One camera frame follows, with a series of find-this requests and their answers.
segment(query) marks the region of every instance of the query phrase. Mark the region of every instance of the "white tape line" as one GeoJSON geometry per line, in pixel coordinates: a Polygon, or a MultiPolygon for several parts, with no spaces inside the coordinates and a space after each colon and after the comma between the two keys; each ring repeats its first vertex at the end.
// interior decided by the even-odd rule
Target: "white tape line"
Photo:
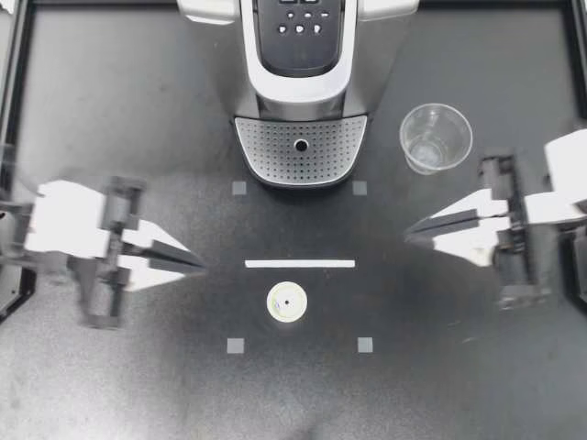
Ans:
{"type": "Polygon", "coordinates": [[[246,259],[249,269],[269,268],[354,268],[354,259],[246,259]]]}

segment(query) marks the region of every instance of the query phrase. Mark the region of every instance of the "black table surface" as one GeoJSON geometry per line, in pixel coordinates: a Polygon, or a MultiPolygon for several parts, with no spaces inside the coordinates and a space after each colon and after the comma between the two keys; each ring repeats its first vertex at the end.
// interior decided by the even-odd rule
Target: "black table surface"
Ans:
{"type": "MultiPolygon", "coordinates": [[[[0,45],[7,26],[0,16],[0,45]]],[[[477,189],[485,155],[514,152],[525,191],[546,189],[543,146],[576,113],[560,11],[420,12],[351,178],[367,182],[365,197],[350,181],[320,192],[257,183],[202,43],[173,9],[38,9],[22,175],[146,179],[143,216],[209,273],[129,294],[115,332],[80,326],[75,286],[41,276],[0,326],[0,438],[586,438],[587,321],[556,268],[539,263],[546,303],[502,311],[490,269],[402,238],[477,189]],[[431,177],[407,168],[398,142],[402,117],[426,102],[455,105],[474,132],[470,157],[431,177]],[[244,266],[323,258],[357,268],[244,266]],[[265,308],[286,280],[308,294],[290,330],[265,308]],[[373,353],[357,353],[358,336],[373,353]],[[229,337],[245,338],[243,355],[227,354],[229,337]]],[[[550,232],[538,233],[542,255],[550,232]]]]}

